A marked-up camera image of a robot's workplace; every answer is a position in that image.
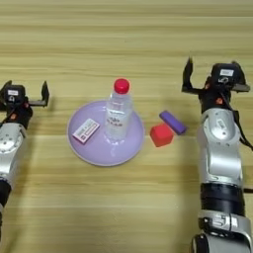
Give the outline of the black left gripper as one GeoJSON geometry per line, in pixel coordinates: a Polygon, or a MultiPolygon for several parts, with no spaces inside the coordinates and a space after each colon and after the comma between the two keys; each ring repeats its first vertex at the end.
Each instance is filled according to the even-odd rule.
{"type": "Polygon", "coordinates": [[[46,107],[49,99],[49,91],[47,82],[42,84],[42,99],[38,101],[29,101],[28,99],[21,105],[7,105],[5,103],[4,94],[8,85],[12,84],[12,80],[7,81],[0,89],[0,112],[5,112],[6,117],[0,123],[0,126],[6,123],[18,124],[24,128],[28,128],[29,121],[33,116],[33,107],[46,107]]]}

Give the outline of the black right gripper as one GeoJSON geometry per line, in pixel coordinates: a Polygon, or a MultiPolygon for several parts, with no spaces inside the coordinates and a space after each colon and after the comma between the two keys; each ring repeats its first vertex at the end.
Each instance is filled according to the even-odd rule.
{"type": "Polygon", "coordinates": [[[232,65],[234,66],[233,79],[227,76],[219,78],[209,76],[203,88],[194,88],[191,83],[193,59],[188,58],[183,71],[182,91],[198,96],[202,113],[215,108],[231,110],[231,92],[244,93],[250,91],[241,65],[235,60],[232,61],[232,65]]]}

